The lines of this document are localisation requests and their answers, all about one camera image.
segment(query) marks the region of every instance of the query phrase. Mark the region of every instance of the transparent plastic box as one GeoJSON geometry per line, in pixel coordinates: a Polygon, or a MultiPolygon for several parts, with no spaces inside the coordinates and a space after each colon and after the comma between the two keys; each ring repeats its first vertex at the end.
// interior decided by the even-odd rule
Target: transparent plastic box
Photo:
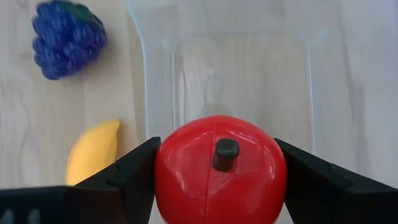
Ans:
{"type": "Polygon", "coordinates": [[[398,187],[394,0],[127,0],[147,136],[211,114],[252,122],[398,187]]]}

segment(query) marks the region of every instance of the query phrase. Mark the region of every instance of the toy apple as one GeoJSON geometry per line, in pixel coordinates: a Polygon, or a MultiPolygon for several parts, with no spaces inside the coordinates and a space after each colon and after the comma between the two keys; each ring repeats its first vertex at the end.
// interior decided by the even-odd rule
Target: toy apple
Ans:
{"type": "Polygon", "coordinates": [[[229,116],[182,126],[161,145],[155,194],[169,224],[274,223],[282,208],[286,164],[264,131],[229,116]]]}

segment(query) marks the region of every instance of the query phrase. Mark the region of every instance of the toy fruit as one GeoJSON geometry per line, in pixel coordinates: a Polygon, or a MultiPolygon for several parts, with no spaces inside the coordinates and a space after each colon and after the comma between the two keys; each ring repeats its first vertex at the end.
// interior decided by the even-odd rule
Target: toy fruit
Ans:
{"type": "Polygon", "coordinates": [[[75,185],[115,161],[119,121],[113,120],[87,130],[73,147],[67,168],[67,184],[75,185]]]}
{"type": "Polygon", "coordinates": [[[49,80],[80,71],[107,43],[103,23],[86,6],[68,1],[38,4],[33,28],[34,59],[49,80]]]}
{"type": "Polygon", "coordinates": [[[157,205],[169,224],[274,223],[286,178],[277,143],[229,116],[182,126],[163,142],[155,161],[157,205]]]}

